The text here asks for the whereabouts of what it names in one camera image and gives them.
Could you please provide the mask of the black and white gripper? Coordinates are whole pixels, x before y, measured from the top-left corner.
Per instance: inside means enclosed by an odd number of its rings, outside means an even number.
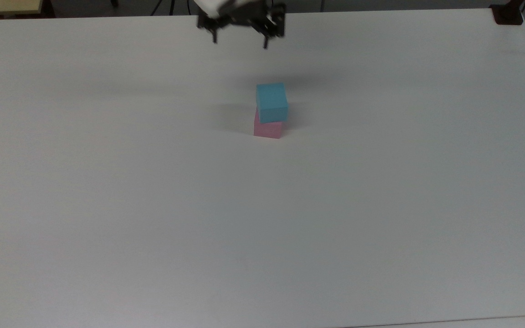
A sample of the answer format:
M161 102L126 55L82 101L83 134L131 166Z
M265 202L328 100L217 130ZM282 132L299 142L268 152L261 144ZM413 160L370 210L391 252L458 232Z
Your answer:
M286 4L277 0L195 0L196 27L208 31L217 44L217 31L227 26L251 27L264 36L263 49L270 39L285 37Z

